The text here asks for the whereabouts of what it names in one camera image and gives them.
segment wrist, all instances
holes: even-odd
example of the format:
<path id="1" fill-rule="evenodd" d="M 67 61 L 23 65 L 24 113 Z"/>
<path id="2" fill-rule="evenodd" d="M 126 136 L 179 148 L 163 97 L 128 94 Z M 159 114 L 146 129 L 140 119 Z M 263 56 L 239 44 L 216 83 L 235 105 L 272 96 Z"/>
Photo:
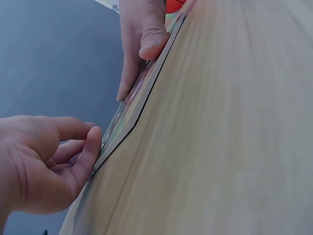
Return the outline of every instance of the wrist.
<path id="1" fill-rule="evenodd" d="M 18 178 L 12 164 L 7 145 L 0 143 L 0 234 L 4 231 L 6 221 L 15 210 L 19 198 Z"/>

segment plank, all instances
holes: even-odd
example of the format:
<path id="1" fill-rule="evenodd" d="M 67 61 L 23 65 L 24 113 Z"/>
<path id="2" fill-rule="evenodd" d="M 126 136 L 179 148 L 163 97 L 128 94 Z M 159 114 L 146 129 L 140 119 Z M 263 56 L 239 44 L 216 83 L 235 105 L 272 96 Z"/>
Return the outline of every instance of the plank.
<path id="1" fill-rule="evenodd" d="M 60 234 L 312 234 L 309 6 L 198 0 Z"/>

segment gray floor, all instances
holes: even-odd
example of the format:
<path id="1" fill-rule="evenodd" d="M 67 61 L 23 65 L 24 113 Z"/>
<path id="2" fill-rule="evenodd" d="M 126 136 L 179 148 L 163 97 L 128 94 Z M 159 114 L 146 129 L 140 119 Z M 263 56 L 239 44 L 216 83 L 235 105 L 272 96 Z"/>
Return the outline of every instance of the gray floor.
<path id="1" fill-rule="evenodd" d="M 105 130 L 122 60 L 118 15 L 93 0 L 0 1 L 0 117 L 74 116 Z M 65 214 L 13 213 L 5 235 L 56 235 Z"/>

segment red object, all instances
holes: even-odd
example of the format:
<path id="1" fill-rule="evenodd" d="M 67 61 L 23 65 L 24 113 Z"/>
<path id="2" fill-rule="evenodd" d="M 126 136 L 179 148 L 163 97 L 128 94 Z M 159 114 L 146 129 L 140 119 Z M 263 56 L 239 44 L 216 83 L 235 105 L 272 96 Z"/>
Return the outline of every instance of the red object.
<path id="1" fill-rule="evenodd" d="M 177 12 L 184 5 L 186 0 L 167 0 L 166 1 L 166 13 L 171 14 Z"/>

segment hand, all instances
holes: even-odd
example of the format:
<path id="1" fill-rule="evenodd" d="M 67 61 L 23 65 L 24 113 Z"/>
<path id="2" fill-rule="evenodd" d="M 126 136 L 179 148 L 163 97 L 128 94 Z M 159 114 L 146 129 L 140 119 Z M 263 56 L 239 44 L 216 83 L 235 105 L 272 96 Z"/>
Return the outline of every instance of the hand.
<path id="1" fill-rule="evenodd" d="M 142 59 L 157 59 L 168 39 L 164 0 L 120 0 L 120 20 L 124 64 L 118 101 L 131 90 Z"/>
<path id="2" fill-rule="evenodd" d="M 100 128 L 72 117 L 0 119 L 0 188 L 7 200 L 0 205 L 32 213 L 66 209 L 89 178 L 100 148 Z"/>

